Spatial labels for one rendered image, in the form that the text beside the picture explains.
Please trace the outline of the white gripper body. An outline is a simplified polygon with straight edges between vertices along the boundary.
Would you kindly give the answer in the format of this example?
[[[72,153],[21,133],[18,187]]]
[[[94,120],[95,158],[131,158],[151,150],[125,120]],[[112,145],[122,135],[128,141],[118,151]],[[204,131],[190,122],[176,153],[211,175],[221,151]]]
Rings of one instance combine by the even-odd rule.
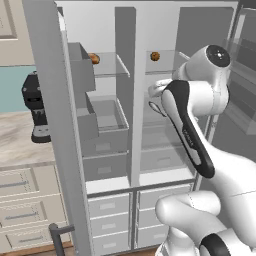
[[[148,88],[148,94],[151,98],[159,97],[166,86],[171,83],[171,79],[163,79],[156,81],[153,85]]]

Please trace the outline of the glass fridge shelf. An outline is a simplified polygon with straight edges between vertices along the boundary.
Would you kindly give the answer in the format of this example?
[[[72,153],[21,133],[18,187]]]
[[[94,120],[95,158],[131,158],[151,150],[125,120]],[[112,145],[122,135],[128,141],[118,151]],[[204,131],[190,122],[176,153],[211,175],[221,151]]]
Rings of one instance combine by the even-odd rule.
[[[150,54],[152,52],[160,53],[160,59],[158,61],[151,60]],[[175,50],[148,51],[146,54],[146,74],[170,74],[188,59],[188,56]]]

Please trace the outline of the white side-by-side fridge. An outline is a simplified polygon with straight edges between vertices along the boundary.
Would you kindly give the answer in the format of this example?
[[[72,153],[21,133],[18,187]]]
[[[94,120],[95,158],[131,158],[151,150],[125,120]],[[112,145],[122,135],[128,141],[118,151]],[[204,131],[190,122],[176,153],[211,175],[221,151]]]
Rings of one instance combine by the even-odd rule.
[[[95,97],[115,95],[129,124],[128,160],[124,177],[111,180],[113,188],[142,186],[141,167],[144,93],[154,79],[170,74],[146,74],[148,51],[175,50],[179,34],[180,12],[187,9],[199,16],[207,7],[232,7],[228,0],[190,1],[59,1],[67,29],[67,39],[79,42],[89,52],[118,54],[130,76],[96,78]],[[187,44],[193,51],[208,44],[200,33],[201,24],[189,26],[192,37]]]

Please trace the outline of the glass freezer shelf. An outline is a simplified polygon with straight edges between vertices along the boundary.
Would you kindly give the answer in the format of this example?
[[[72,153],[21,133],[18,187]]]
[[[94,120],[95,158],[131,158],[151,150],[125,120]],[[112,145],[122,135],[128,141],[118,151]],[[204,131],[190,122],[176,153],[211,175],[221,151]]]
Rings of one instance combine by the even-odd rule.
[[[99,63],[94,64],[94,75],[96,78],[116,77],[119,75],[130,76],[130,72],[121,57],[115,52],[97,53]]]

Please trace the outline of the grey fridge drawer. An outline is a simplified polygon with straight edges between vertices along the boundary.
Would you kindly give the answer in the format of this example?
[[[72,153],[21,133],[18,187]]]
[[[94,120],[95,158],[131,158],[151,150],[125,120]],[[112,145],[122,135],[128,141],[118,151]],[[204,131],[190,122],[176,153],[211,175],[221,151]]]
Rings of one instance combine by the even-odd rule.
[[[140,171],[147,173],[183,168],[189,162],[182,146],[147,149],[141,152]]]

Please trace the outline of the grey fridge door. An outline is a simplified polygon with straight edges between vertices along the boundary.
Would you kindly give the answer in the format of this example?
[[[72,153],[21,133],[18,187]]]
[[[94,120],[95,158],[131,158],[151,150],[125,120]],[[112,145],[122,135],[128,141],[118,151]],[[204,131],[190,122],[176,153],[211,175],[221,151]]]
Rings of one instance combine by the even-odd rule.
[[[225,47],[233,59],[230,102],[223,114],[200,118],[200,127],[215,147],[256,162],[256,0],[207,7],[200,24],[206,41]]]

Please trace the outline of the grey freezer drawer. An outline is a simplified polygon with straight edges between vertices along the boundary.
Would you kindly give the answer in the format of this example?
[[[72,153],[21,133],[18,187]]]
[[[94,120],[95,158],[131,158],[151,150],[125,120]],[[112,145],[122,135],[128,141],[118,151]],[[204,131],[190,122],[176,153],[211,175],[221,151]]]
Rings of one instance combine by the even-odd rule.
[[[127,153],[114,153],[83,158],[87,181],[123,177],[126,175]]]

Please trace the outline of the grey freezer door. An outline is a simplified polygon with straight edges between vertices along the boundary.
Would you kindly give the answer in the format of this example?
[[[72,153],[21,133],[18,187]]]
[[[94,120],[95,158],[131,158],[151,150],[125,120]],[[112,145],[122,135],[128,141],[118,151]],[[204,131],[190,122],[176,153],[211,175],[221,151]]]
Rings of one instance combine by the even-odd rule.
[[[95,256],[71,63],[89,56],[70,43],[54,0],[22,0],[76,256]]]

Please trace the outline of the brown food piece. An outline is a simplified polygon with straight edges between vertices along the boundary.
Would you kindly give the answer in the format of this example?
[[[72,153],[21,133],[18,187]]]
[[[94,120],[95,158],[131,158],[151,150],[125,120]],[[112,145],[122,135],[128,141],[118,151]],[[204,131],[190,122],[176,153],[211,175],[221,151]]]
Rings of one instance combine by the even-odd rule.
[[[95,54],[95,53],[89,53],[88,56],[90,57],[90,59],[91,59],[91,61],[92,61],[92,63],[93,63],[94,65],[100,63],[100,57],[99,57],[97,54]]]

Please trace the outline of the grey door bin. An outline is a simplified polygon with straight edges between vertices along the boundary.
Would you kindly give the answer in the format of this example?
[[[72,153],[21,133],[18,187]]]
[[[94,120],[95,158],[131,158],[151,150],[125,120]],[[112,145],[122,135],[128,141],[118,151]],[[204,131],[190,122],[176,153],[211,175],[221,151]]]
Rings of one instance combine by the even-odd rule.
[[[99,136],[97,116],[87,93],[77,94],[75,100],[80,139],[85,141],[97,138]]]
[[[96,90],[92,61],[79,42],[68,44],[74,90],[78,93]]]

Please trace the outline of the black coffee machine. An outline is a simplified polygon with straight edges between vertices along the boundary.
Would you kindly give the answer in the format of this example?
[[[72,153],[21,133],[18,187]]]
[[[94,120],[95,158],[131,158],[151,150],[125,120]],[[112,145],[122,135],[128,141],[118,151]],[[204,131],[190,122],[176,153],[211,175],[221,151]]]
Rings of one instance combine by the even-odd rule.
[[[28,74],[25,82],[23,83],[21,91],[24,104],[31,111],[34,123],[31,140],[34,143],[50,142],[50,131],[36,71]]]

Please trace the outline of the beige drawer front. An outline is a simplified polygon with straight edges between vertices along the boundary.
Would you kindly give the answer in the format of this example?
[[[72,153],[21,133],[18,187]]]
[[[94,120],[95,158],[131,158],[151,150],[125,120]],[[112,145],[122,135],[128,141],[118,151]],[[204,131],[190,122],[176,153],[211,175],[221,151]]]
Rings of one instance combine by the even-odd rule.
[[[0,188],[0,202],[59,193],[53,165],[0,172],[0,184],[28,181],[24,186]]]
[[[31,241],[27,243],[18,243],[21,239],[43,236],[42,240]],[[0,253],[10,251],[34,248],[52,244],[52,238],[47,226],[35,227],[22,230],[13,230],[0,233]]]
[[[38,212],[38,215],[26,218],[5,220],[6,216]],[[0,203],[0,227],[11,228],[14,226],[32,223],[61,222],[65,220],[61,196],[59,194],[30,198],[24,200]]]

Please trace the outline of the beige wall cupboard door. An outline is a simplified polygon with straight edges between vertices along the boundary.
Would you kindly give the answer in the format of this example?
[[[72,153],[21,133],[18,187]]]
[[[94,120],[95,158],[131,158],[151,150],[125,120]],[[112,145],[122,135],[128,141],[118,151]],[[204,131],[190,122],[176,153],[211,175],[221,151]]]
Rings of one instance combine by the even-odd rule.
[[[0,66],[33,64],[22,0],[0,0]]]

